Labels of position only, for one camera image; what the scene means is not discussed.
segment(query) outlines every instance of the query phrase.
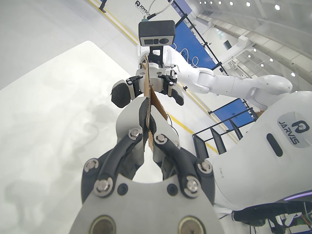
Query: black railing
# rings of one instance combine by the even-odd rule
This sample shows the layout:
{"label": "black railing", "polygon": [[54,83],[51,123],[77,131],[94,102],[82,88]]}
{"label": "black railing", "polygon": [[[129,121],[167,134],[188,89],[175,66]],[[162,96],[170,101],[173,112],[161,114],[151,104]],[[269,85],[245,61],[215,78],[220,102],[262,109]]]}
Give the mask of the black railing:
{"label": "black railing", "polygon": [[[239,127],[236,126],[232,119],[237,117],[237,116],[239,116],[239,115],[241,115],[241,114],[244,114],[246,112],[249,112],[251,114],[253,120],[250,121],[250,122],[247,122],[246,124],[243,124],[243,125],[241,125]],[[218,150],[218,153],[219,154],[225,153],[226,152],[226,148],[225,148],[225,145],[223,143],[222,136],[224,134],[230,133],[231,131],[234,131],[236,136],[238,137],[238,139],[241,140],[243,138],[243,134],[241,133],[239,128],[242,128],[242,127],[244,127],[244,126],[246,126],[246,125],[248,125],[248,124],[250,124],[252,122],[255,122],[257,119],[258,119],[258,116],[254,112],[253,108],[250,107],[250,108],[248,108],[248,109],[246,109],[246,110],[244,110],[244,111],[242,111],[242,112],[240,112],[240,113],[238,113],[238,114],[236,114],[236,115],[234,115],[234,116],[232,116],[230,118],[227,118],[227,119],[225,119],[225,120],[223,120],[221,122],[218,122],[218,123],[216,123],[216,124],[214,124],[214,125],[212,125],[212,126],[210,126],[208,128],[205,128],[205,129],[203,129],[203,130],[201,130],[199,132],[194,133],[192,136],[193,136],[193,142],[194,142],[194,147],[195,147],[195,151],[196,151],[196,156],[198,158],[200,158],[200,159],[205,159],[205,158],[209,157],[207,149],[206,149],[206,142],[210,141],[212,139],[215,141],[215,146],[216,146],[216,148]],[[216,127],[216,126],[218,126],[218,125],[220,125],[222,123],[225,123],[226,121],[229,121],[231,123],[231,126],[232,126],[233,129],[228,129],[225,132],[223,132],[222,134],[219,134],[214,129],[214,127]],[[198,136],[198,134],[200,134],[200,133],[202,133],[202,132],[204,132],[206,130],[210,130],[211,131],[211,135],[212,135],[211,138],[202,139],[201,137]]]}

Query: window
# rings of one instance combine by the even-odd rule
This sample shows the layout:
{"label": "window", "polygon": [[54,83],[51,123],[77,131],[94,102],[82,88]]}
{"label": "window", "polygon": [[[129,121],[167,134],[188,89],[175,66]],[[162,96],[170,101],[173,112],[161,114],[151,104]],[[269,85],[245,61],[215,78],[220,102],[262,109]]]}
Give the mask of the window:
{"label": "window", "polygon": [[230,44],[230,42],[228,41],[228,40],[226,40],[224,43],[223,43],[223,45],[225,46],[225,48],[227,49],[227,50],[229,50],[232,46],[231,46],[231,44]]}

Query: metal bolt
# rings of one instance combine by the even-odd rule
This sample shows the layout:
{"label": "metal bolt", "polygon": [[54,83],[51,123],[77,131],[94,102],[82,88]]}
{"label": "metal bolt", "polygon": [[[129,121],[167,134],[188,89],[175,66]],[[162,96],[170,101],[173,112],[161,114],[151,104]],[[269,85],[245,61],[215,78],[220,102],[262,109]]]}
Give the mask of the metal bolt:
{"label": "metal bolt", "polygon": [[97,183],[98,192],[106,192],[109,189],[109,183],[106,179],[102,179]]}
{"label": "metal bolt", "polygon": [[97,159],[90,159],[85,163],[84,171],[89,172],[89,170],[93,168],[98,168],[98,160]]}
{"label": "metal bolt", "polygon": [[175,144],[176,147],[179,147],[179,146],[180,146],[180,144],[179,144],[178,141],[173,141],[173,143]]}
{"label": "metal bolt", "polygon": [[210,168],[211,168],[210,163],[208,163],[207,161],[203,161],[202,162],[202,168],[206,171],[210,170]]}
{"label": "metal bolt", "polygon": [[203,161],[202,164],[197,164],[197,167],[204,174],[209,174],[213,170],[211,163],[206,160]]}
{"label": "metal bolt", "polygon": [[165,136],[162,135],[162,134],[159,134],[159,135],[156,137],[156,139],[157,139],[159,142],[163,143],[163,142],[165,141]]}
{"label": "metal bolt", "polygon": [[189,180],[186,187],[189,191],[195,193],[198,190],[198,183],[195,180]]}
{"label": "metal bolt", "polygon": [[139,131],[137,129],[134,129],[131,131],[130,135],[131,135],[131,137],[138,137]]}
{"label": "metal bolt", "polygon": [[93,169],[95,165],[96,165],[95,161],[91,161],[87,163],[86,168],[90,170],[90,169]]}

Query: purple light strip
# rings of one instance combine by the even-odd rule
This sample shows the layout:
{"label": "purple light strip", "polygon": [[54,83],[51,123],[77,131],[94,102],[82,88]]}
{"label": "purple light strip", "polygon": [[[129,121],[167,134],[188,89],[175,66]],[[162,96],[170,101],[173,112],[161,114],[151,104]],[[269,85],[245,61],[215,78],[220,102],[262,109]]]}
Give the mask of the purple light strip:
{"label": "purple light strip", "polygon": [[288,200],[295,199],[295,198],[298,198],[298,197],[309,196],[309,195],[312,195],[312,192],[291,196],[291,197],[285,198],[284,201],[288,201]]}

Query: white cable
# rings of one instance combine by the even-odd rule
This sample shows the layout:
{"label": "white cable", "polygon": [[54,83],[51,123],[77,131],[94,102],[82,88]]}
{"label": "white cable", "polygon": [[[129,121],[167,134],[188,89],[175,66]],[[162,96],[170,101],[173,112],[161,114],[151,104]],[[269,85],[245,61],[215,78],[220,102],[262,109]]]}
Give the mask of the white cable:
{"label": "white cable", "polygon": [[[151,7],[152,7],[152,5],[153,5],[153,3],[154,3],[155,1],[156,1],[156,0],[152,1],[150,7],[148,8],[148,12],[149,12],[150,15],[153,14],[153,13],[151,13],[150,11],[151,11]],[[171,0],[170,3],[169,3],[164,9],[162,9],[162,10],[159,11],[159,12],[156,12],[155,15],[158,15],[158,14],[164,12],[165,10],[167,10],[167,9],[169,8],[169,6],[170,6],[173,2],[174,2],[174,0]]]}
{"label": "white cable", "polygon": [[[180,54],[182,54],[182,52],[183,52],[184,50],[187,51],[187,63],[188,63],[188,49],[187,49],[187,48],[183,48],[182,51],[180,52]],[[192,64],[193,64],[192,67],[196,67],[196,66],[198,65],[198,62],[199,62],[198,57],[197,57],[197,56],[194,56],[193,59],[192,59]]]}
{"label": "white cable", "polygon": [[305,206],[305,202],[303,203],[304,204],[304,210],[305,210],[305,215],[307,216],[307,219],[310,223],[312,223],[312,221],[310,220],[309,216],[308,216],[308,213],[307,213],[307,207]]}

